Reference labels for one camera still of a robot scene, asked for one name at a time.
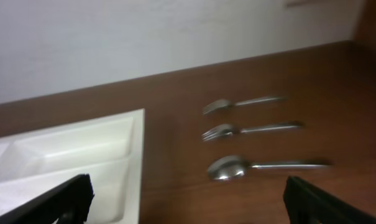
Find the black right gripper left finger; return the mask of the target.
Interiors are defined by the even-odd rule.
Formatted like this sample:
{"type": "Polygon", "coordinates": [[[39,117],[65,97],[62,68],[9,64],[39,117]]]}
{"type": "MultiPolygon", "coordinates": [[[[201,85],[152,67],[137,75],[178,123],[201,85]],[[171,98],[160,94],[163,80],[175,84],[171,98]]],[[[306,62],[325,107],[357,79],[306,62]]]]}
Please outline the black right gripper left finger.
{"type": "Polygon", "coordinates": [[[0,215],[0,224],[84,223],[93,198],[90,175],[79,174],[0,215]]]}

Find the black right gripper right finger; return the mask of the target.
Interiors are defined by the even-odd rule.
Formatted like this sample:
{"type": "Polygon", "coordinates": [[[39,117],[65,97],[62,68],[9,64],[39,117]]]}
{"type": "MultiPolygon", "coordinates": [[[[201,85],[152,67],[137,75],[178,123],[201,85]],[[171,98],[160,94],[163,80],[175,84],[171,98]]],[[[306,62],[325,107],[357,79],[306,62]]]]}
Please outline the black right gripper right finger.
{"type": "Polygon", "coordinates": [[[283,201],[290,224],[376,224],[375,217],[298,176],[287,178],[283,201]]]}

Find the large silver spoon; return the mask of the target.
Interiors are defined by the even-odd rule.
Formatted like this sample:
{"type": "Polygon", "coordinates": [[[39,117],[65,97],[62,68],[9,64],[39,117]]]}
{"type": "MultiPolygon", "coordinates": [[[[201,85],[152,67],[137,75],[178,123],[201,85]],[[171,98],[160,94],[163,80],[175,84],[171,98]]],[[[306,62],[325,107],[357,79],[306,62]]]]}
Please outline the large silver spoon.
{"type": "Polygon", "coordinates": [[[248,170],[268,169],[323,169],[332,163],[322,159],[254,162],[241,156],[225,156],[214,161],[207,169],[208,177],[215,181],[228,181],[246,175],[248,170]]]}

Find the silver fork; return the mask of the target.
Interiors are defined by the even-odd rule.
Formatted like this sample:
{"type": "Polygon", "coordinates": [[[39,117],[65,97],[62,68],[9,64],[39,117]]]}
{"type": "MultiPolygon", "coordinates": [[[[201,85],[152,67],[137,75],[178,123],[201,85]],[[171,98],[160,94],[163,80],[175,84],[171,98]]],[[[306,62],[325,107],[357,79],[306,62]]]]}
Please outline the silver fork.
{"type": "Polygon", "coordinates": [[[285,97],[282,96],[264,96],[260,98],[254,98],[251,100],[245,100],[240,102],[231,102],[226,99],[216,100],[203,108],[203,114],[209,114],[217,110],[223,110],[226,108],[236,107],[236,106],[244,106],[250,104],[258,104],[258,103],[266,103],[266,102],[273,102],[273,101],[281,101],[285,100],[285,97]]]}
{"type": "Polygon", "coordinates": [[[259,133],[265,131],[279,131],[285,129],[297,129],[302,128],[304,123],[300,121],[287,121],[278,124],[268,124],[265,126],[256,126],[251,128],[238,128],[232,124],[220,124],[219,126],[213,127],[212,129],[206,131],[201,135],[203,141],[210,141],[219,138],[225,138],[227,136],[233,136],[236,134],[249,134],[249,133],[259,133]]]}

